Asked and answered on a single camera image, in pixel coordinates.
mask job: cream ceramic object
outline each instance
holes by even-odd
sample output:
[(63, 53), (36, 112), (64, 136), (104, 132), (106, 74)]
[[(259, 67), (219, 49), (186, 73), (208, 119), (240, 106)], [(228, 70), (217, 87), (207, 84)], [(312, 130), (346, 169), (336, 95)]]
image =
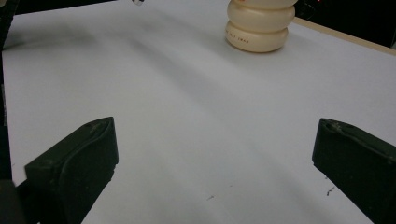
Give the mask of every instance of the cream ceramic object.
[(235, 47), (252, 52), (281, 48), (294, 18), (295, 0), (231, 0), (226, 38)]
[(230, 21), (226, 26), (227, 40), (239, 49), (251, 52), (268, 52), (281, 48), (287, 37), (288, 28), (272, 33), (256, 33), (241, 30)]
[(231, 1), (227, 14), (230, 21), (243, 30), (268, 33), (285, 29), (294, 18), (294, 7), (279, 10), (242, 7)]
[(263, 9), (280, 9), (293, 6), (297, 0), (234, 0), (244, 7), (255, 7)]

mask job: white table surface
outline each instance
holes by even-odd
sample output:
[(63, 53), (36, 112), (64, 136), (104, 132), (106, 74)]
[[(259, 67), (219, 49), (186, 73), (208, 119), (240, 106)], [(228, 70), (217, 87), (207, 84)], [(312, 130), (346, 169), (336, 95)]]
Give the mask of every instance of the white table surface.
[(371, 223), (338, 188), (327, 195), (311, 157), (320, 118), (396, 145), (396, 57), (294, 23), (283, 49), (240, 51), (224, 38), (227, 4), (16, 16), (3, 51), (15, 183), (112, 116), (120, 163), (83, 223)]

